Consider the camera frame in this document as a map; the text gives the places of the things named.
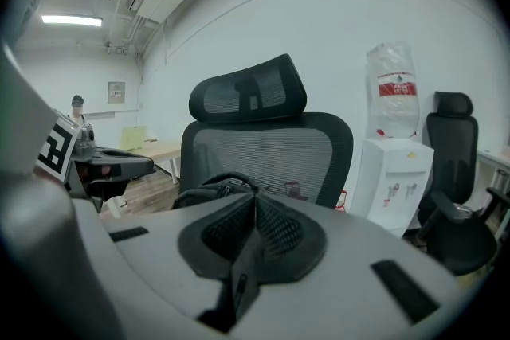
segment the white wall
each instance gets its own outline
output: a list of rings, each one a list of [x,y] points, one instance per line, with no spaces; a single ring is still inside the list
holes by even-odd
[[[141,74],[134,57],[87,47],[26,49],[16,57],[49,106],[67,115],[72,97],[84,98],[84,115],[94,126],[99,146],[118,147],[122,127],[136,125]],[[124,104],[108,104],[109,81],[126,83]]]
[[[180,139],[193,120],[187,100],[200,80],[289,53],[307,111],[331,112],[351,127],[350,201],[367,125],[365,55],[393,40],[413,50],[422,124],[435,91],[465,92],[480,146],[508,139],[508,47],[491,0],[188,0],[172,17],[151,45],[140,93],[140,117],[161,139]]]

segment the fluorescent light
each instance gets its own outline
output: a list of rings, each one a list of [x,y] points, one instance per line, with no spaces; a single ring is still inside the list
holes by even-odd
[[[83,18],[81,16],[41,16],[42,21],[46,24],[61,23],[66,25],[94,25],[101,27],[102,18]]]

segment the yellow paper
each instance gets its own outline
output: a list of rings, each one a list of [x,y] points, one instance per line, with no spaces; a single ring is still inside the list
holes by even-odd
[[[120,135],[120,149],[134,150],[143,146],[147,127],[123,127]]]

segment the mesh gripper pad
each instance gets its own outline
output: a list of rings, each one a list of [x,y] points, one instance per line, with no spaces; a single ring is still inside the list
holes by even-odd
[[[326,235],[311,218],[262,193],[248,193],[181,231],[178,249],[199,276],[225,281],[256,231],[253,249],[258,284],[296,282],[326,251]]]

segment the office chair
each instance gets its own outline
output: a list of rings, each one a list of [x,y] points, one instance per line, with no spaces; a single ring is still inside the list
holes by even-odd
[[[433,179],[418,210],[428,253],[453,274],[465,275],[488,263],[496,252],[496,239],[485,222],[500,202],[510,199],[488,188],[492,201],[479,216],[463,205],[471,197],[477,161],[478,123],[471,114],[471,99],[458,92],[436,92],[437,112],[427,116],[430,145],[434,149]]]
[[[351,129],[334,115],[303,113],[306,102],[287,54],[201,82],[190,96],[197,122],[182,137],[179,192],[235,171],[269,193],[335,208],[351,165]]]

